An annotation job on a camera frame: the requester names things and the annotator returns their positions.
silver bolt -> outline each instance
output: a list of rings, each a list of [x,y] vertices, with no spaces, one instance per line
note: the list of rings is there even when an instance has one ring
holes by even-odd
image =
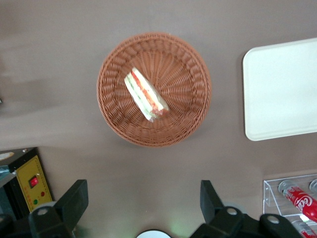
[[[38,215],[41,216],[41,215],[44,215],[48,212],[49,210],[47,208],[40,208],[39,211],[38,211]]]
[[[231,207],[227,209],[227,213],[229,213],[232,216],[235,216],[238,214],[237,210]]]
[[[272,222],[273,224],[278,224],[279,223],[279,219],[277,217],[274,216],[268,216],[267,219]]]

yellow label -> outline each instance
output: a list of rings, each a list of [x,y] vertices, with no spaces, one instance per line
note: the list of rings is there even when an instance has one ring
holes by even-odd
[[[30,212],[37,206],[52,201],[38,156],[19,167],[16,173]]]

coca-cola can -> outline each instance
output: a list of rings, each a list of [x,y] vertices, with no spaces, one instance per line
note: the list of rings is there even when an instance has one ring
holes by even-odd
[[[287,179],[278,186],[281,192],[293,205],[310,220],[317,222],[317,200],[304,192],[297,184]]]
[[[293,221],[292,224],[303,238],[317,238],[316,233],[303,221]]]

plastic-wrapped sandwich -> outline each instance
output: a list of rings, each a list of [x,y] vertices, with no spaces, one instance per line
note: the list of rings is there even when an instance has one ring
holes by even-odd
[[[167,103],[137,68],[132,69],[124,78],[124,82],[147,120],[153,122],[169,111]]]

white round object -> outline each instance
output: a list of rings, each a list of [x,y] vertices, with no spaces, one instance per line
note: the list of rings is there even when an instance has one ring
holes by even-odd
[[[223,205],[225,207],[238,208],[243,214],[247,214],[247,209],[245,209],[245,207],[241,206],[240,204],[237,204],[237,203],[234,203],[234,202],[223,202]]]
[[[171,237],[164,232],[151,230],[151,231],[146,231],[139,234],[137,238],[171,238]]]
[[[55,204],[56,204],[56,201],[43,203],[43,204],[37,206],[32,212],[35,212],[35,211],[41,209],[42,207],[53,207]]]

